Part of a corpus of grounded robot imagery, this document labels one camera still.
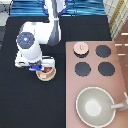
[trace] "black circle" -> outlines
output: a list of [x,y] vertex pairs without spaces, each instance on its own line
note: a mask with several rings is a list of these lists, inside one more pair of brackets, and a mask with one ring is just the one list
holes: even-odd
[[90,71],[91,68],[86,62],[79,62],[75,65],[75,72],[79,76],[87,76],[89,75]]
[[99,45],[96,48],[96,54],[100,57],[108,57],[111,54],[111,49],[106,45]]
[[88,55],[88,53],[89,53],[89,50],[88,50],[85,54],[77,54],[77,53],[74,51],[74,54],[75,54],[77,57],[79,57],[79,58],[84,58],[84,57],[86,57],[86,56]]
[[115,73],[114,66],[109,62],[100,63],[98,70],[103,76],[112,76]]

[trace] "bowl rim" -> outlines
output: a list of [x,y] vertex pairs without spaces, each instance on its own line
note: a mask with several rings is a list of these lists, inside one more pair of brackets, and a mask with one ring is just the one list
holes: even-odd
[[83,94],[85,91],[90,90],[90,89],[98,89],[98,90],[103,91],[104,93],[106,93],[106,94],[109,96],[109,98],[111,99],[112,103],[114,104],[113,98],[112,98],[111,95],[110,95],[107,91],[105,91],[104,89],[102,89],[102,88],[100,88],[100,87],[87,87],[87,88],[83,89],[82,91],[80,91],[80,93],[79,93],[78,96],[77,96],[77,99],[76,99],[76,111],[77,111],[77,114],[78,114],[78,116],[80,117],[80,119],[81,119],[85,124],[87,124],[88,126],[91,126],[91,127],[94,127],[94,128],[96,128],[96,127],[99,127],[99,128],[106,127],[106,126],[108,126],[110,123],[112,123],[112,121],[114,120],[115,114],[116,114],[116,109],[113,110],[113,115],[112,115],[112,118],[110,119],[110,121],[107,122],[106,124],[100,125],[100,126],[96,126],[96,125],[91,125],[91,124],[89,124],[88,122],[86,122],[86,121],[81,117],[81,115],[80,115],[80,113],[79,113],[79,109],[78,109],[78,100],[79,100],[81,94]]

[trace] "cable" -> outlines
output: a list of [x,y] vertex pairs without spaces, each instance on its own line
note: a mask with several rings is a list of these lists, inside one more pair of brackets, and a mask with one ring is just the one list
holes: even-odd
[[12,2],[13,2],[13,0],[10,2],[10,5],[9,5],[9,16],[10,16],[10,10],[11,10],[11,5],[12,5]]

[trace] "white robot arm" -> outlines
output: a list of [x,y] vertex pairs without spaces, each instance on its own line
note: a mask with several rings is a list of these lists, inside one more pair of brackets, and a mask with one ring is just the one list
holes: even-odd
[[39,44],[54,46],[61,40],[57,1],[58,0],[46,0],[49,12],[49,23],[26,22],[22,25],[16,39],[19,49],[15,59],[16,67],[29,67],[31,71],[43,71],[44,67],[55,67],[53,57],[42,56]]

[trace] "black table surface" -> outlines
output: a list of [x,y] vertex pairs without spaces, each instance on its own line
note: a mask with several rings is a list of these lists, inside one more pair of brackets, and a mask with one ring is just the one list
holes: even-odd
[[0,128],[66,128],[67,41],[111,41],[107,16],[60,17],[62,39],[54,47],[41,45],[43,55],[56,60],[57,74],[49,82],[35,72],[15,67],[16,37],[26,21],[48,17],[9,17],[0,50]]

